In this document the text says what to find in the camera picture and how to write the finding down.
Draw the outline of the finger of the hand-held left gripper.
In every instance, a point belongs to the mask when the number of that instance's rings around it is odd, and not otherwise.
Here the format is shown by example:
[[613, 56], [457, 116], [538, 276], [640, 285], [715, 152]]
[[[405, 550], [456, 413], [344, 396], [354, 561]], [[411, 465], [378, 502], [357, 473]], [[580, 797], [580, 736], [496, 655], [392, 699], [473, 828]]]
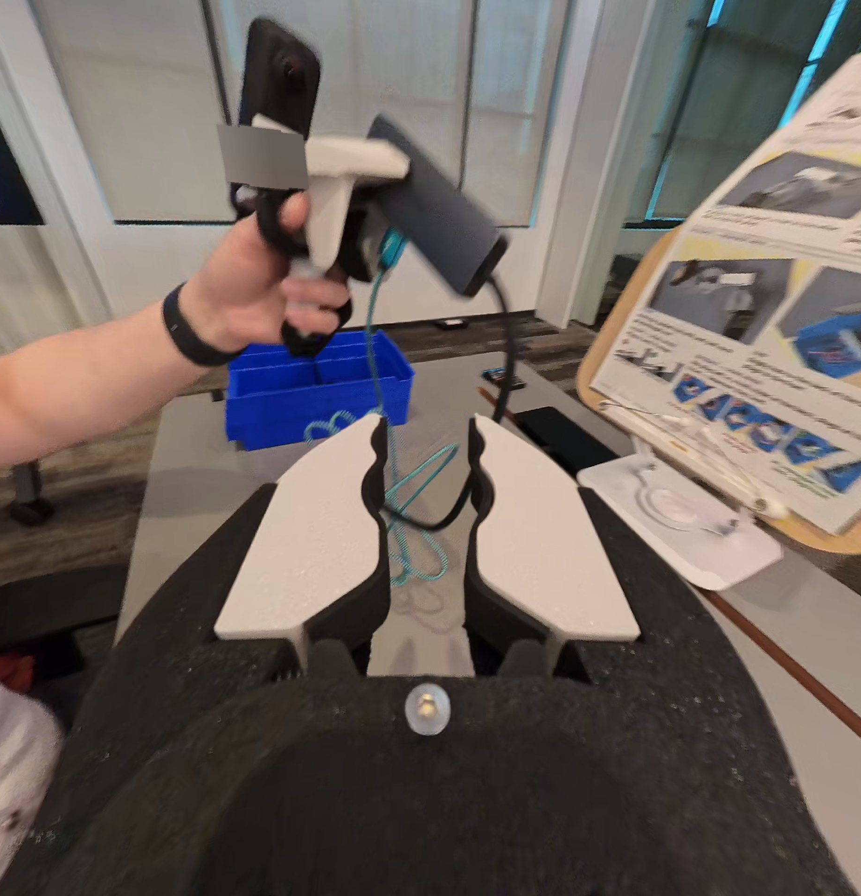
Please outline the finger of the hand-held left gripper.
[[350, 180], [404, 180], [410, 157], [389, 140], [316, 136], [306, 140], [309, 176]]

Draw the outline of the black wristband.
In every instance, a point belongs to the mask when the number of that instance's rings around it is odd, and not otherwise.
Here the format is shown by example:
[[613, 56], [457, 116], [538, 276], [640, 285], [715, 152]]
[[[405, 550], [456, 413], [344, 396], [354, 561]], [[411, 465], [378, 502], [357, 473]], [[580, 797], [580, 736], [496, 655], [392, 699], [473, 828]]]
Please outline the black wristband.
[[179, 300], [185, 283], [176, 286], [164, 299], [161, 316], [167, 334], [178, 352], [191, 364], [213, 368], [227, 365], [240, 357], [246, 349], [224, 352], [201, 340], [181, 311]]

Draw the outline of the printed instruction sheet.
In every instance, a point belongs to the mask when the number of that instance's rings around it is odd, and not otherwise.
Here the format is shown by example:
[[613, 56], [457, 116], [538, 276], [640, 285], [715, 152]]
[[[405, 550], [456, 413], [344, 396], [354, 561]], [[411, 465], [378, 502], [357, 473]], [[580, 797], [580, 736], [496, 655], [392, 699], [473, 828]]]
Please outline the printed instruction sheet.
[[861, 53], [671, 239], [600, 408], [763, 518], [861, 524]]

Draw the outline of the large white shaded window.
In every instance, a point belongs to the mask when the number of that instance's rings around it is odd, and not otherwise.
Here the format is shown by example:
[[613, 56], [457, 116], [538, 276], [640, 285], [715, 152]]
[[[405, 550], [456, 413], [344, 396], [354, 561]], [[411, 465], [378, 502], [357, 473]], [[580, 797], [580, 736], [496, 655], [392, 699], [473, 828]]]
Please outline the large white shaded window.
[[505, 226], [530, 223], [567, 2], [30, 2], [118, 222], [230, 218], [216, 125], [233, 119], [247, 30], [317, 52], [314, 134], [396, 120]]

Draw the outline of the black chair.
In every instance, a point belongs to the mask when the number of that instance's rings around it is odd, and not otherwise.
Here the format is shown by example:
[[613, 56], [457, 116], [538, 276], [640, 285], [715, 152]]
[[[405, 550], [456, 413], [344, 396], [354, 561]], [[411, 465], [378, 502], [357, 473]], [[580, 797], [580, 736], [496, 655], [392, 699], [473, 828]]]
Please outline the black chair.
[[0, 586], [0, 654], [35, 656], [29, 693], [69, 728], [113, 645], [128, 564], [46, 574]]

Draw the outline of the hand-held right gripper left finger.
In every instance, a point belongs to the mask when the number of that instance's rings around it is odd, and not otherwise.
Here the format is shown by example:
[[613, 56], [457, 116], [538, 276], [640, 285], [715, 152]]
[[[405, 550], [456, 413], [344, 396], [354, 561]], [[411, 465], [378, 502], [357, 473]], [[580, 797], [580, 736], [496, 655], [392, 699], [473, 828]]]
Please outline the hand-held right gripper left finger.
[[369, 413], [314, 445], [278, 479], [216, 618], [217, 639], [369, 651], [391, 603], [381, 514], [388, 422]]

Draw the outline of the dark glass window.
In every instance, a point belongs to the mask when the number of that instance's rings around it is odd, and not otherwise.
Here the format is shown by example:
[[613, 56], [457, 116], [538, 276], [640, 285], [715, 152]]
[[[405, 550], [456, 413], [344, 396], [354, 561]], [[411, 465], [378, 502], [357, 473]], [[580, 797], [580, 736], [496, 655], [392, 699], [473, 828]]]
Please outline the dark glass window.
[[625, 230], [687, 217], [861, 52], [861, 1], [671, 2], [652, 75], [664, 82]]

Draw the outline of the blue bin with black divider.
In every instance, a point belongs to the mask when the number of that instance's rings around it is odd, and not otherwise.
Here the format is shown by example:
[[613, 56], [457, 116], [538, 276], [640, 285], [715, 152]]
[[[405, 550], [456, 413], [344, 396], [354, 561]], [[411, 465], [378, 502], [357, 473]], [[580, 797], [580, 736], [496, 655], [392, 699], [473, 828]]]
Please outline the blue bin with black divider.
[[228, 366], [224, 431], [246, 451], [319, 440], [381, 408], [392, 425], [408, 417], [414, 368], [389, 336], [335, 334], [316, 357], [255, 345]]

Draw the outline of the black monitor screen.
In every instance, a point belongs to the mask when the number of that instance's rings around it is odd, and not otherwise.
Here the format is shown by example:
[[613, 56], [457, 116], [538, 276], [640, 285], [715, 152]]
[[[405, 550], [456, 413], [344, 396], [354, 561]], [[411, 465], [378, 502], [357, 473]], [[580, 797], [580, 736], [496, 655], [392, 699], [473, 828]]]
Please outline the black monitor screen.
[[44, 218], [0, 127], [0, 226], [40, 227]]

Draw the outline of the dark cabinet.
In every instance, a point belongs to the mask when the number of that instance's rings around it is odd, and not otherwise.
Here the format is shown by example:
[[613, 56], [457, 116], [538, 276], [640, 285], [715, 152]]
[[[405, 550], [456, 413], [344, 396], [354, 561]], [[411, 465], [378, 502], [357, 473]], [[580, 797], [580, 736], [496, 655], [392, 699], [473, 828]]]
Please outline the dark cabinet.
[[596, 329], [600, 329], [610, 315], [643, 258], [639, 252], [622, 252], [613, 257], [594, 320]]

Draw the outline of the wide grey usb hub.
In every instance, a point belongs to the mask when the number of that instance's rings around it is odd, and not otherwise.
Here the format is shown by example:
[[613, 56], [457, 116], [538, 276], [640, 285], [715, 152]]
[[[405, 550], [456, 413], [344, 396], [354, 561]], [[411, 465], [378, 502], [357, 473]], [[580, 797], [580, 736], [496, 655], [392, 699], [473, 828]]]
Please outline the wide grey usb hub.
[[410, 241], [455, 294], [472, 298], [489, 286], [497, 297], [505, 344], [504, 382], [492, 414], [492, 422], [499, 424], [507, 411], [518, 357], [504, 289], [494, 275], [507, 240], [392, 119], [378, 115], [368, 137], [392, 144], [409, 162], [403, 180], [369, 188], [369, 208]]

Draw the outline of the black phone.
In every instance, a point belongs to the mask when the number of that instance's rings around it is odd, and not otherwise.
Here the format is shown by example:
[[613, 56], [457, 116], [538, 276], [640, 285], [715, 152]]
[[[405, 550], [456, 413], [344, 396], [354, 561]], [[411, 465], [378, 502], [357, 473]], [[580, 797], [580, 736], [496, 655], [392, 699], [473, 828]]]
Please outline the black phone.
[[513, 423], [571, 477], [618, 458], [607, 445], [557, 408], [545, 406], [517, 412]]

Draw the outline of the person's left hand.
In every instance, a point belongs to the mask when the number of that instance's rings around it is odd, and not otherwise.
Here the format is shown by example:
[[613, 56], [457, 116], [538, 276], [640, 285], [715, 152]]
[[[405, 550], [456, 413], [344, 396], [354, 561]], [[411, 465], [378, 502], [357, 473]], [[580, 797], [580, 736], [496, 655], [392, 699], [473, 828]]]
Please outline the person's left hand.
[[335, 267], [323, 277], [304, 277], [291, 267], [264, 239], [254, 212], [235, 223], [181, 287], [181, 317], [200, 342], [223, 354], [280, 342], [286, 322], [306, 333], [333, 333], [351, 299], [347, 275]]

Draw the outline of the person's pale shirt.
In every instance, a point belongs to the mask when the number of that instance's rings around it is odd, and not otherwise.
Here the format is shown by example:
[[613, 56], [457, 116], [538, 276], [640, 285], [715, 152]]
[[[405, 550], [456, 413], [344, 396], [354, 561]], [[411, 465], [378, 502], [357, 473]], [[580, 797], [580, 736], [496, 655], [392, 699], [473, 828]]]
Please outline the person's pale shirt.
[[62, 744], [52, 711], [0, 683], [0, 880], [33, 827]]

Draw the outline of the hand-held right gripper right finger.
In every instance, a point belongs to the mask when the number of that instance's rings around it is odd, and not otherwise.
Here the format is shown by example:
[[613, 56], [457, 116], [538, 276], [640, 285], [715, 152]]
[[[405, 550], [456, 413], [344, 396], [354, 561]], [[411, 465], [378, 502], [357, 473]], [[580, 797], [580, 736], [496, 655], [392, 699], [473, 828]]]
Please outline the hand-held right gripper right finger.
[[529, 646], [548, 672], [566, 645], [638, 642], [641, 626], [576, 479], [479, 415], [468, 460], [476, 513], [465, 555], [468, 633], [501, 659]]

